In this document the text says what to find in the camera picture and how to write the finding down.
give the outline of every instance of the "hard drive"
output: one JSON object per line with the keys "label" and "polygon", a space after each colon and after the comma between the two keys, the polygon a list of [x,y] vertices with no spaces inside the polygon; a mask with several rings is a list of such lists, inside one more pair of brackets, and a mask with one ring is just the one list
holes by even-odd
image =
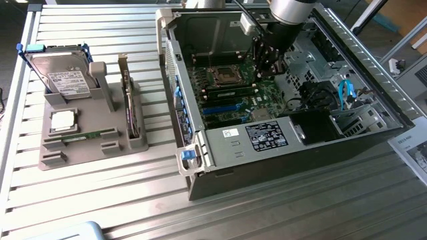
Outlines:
{"label": "hard drive", "polygon": [[40,77],[48,93],[60,93],[70,100],[89,97],[89,89],[98,87],[89,75],[92,57],[86,44],[48,47],[30,44],[18,55]]}

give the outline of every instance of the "cpu socket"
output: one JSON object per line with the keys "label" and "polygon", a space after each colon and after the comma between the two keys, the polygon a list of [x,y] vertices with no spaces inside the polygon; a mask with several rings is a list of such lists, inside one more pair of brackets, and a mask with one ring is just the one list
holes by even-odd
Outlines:
{"label": "cpu socket", "polygon": [[238,68],[234,65],[212,67],[209,72],[213,73],[214,83],[217,85],[232,85],[242,82]]}

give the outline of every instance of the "motherboard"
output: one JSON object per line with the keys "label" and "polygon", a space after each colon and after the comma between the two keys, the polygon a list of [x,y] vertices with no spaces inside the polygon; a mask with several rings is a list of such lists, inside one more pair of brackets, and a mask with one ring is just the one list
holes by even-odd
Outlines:
{"label": "motherboard", "polygon": [[193,66],[186,71],[206,129],[268,120],[284,111],[273,78],[254,81],[249,56],[238,64]]}

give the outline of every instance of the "sticker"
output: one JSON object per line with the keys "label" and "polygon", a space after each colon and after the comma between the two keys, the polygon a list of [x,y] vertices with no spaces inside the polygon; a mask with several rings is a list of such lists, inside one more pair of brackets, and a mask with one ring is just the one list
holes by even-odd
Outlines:
{"label": "sticker", "polygon": [[238,27],[240,26],[240,21],[230,21],[229,22],[229,27]]}
{"label": "sticker", "polygon": [[85,139],[86,139],[85,136],[80,136],[80,137],[64,139],[62,142],[64,142],[64,143],[69,143],[69,142],[74,142],[74,141],[80,141],[80,140],[85,140]]}
{"label": "sticker", "polygon": [[218,97],[224,97],[224,96],[232,96],[234,94],[236,94],[234,92],[220,93],[216,95],[216,97],[218,98]]}
{"label": "sticker", "polygon": [[89,92],[81,71],[54,72],[46,75],[61,95],[86,94]]}
{"label": "sticker", "polygon": [[288,145],[277,121],[246,126],[245,131],[257,152]]}
{"label": "sticker", "polygon": [[222,130],[221,134],[224,134],[224,138],[238,136],[237,128]]}

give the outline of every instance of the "blue pcie slot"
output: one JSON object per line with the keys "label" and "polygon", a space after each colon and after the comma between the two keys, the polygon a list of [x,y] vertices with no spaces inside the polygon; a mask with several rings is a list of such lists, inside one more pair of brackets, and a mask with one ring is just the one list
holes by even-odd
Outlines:
{"label": "blue pcie slot", "polygon": [[241,103],[230,106],[214,106],[214,107],[206,107],[201,110],[204,115],[209,114],[220,114],[225,112],[234,112],[238,111]]}

